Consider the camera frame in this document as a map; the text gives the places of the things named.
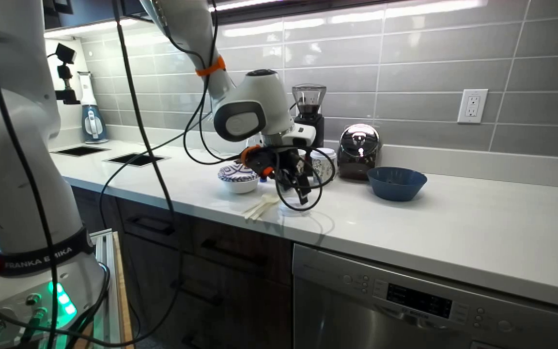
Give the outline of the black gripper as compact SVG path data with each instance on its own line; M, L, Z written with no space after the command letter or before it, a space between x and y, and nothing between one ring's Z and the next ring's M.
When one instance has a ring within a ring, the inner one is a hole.
M315 128L308 124L294 124L286 133L261 145L246 147L238 160L251 168L259 178L273 178L280 190L294 190L296 193L309 193L308 182L309 166L298 155L300 149L313 147Z

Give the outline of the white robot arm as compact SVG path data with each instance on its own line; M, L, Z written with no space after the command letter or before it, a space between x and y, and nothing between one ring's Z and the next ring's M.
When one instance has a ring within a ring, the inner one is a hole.
M153 23L193 62L215 98L213 128L226 141L259 135L259 174L300 178L288 160L315 137L294 122L273 69L234 85L215 46L207 0L139 0ZM60 112L44 48L42 0L0 0L0 349L63 349L100 300L108 271L92 255L71 186L48 151Z

